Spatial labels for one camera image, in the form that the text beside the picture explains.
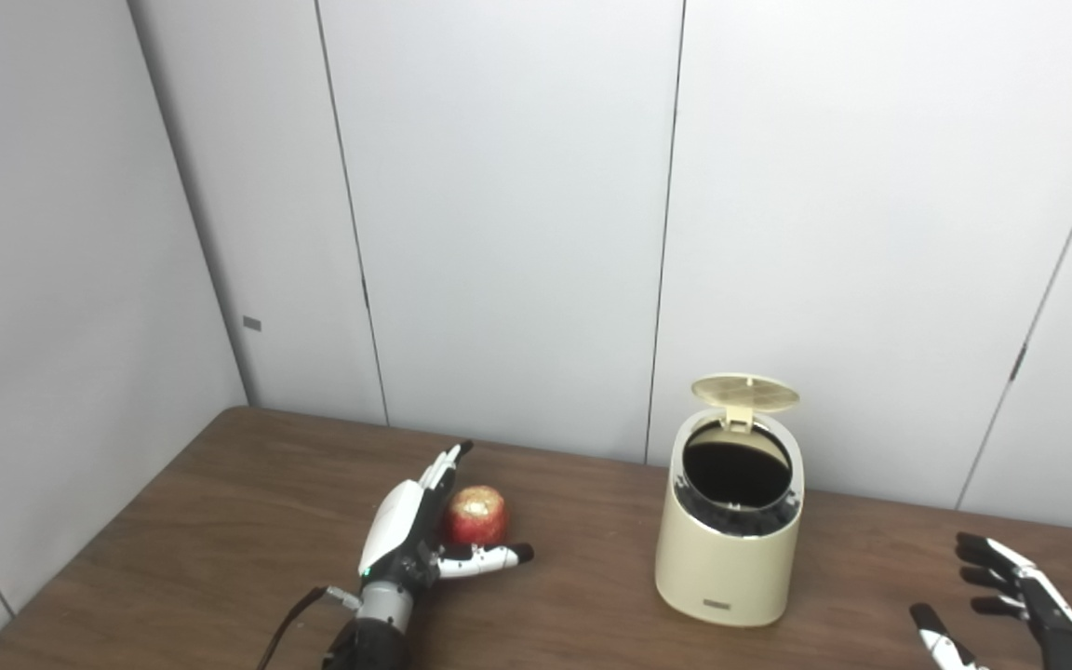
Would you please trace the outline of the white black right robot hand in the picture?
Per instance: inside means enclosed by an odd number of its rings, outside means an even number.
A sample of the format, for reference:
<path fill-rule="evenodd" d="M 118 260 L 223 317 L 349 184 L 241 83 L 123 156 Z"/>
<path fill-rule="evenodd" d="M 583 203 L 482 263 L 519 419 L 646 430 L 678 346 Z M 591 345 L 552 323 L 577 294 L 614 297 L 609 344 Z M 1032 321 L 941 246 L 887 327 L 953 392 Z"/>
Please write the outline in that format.
<path fill-rule="evenodd" d="M 1031 559 L 1007 544 L 961 531 L 956 556 L 961 580 L 995 590 L 971 599 L 971 610 L 1022 621 L 1039 647 L 1043 669 L 1072 669 L 1072 607 Z"/>

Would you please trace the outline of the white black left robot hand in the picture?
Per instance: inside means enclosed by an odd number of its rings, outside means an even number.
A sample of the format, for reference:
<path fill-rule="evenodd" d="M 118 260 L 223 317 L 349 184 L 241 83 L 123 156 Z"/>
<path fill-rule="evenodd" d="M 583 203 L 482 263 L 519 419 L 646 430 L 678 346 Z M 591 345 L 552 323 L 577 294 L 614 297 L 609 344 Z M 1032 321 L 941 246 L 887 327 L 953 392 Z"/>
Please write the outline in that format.
<path fill-rule="evenodd" d="M 463 580 L 527 564 L 531 544 L 452 544 L 443 539 L 458 466 L 474 448 L 465 440 L 444 449 L 420 479 L 396 485 L 379 504 L 358 564 L 361 583 L 388 582 L 425 594 L 434 582 Z"/>

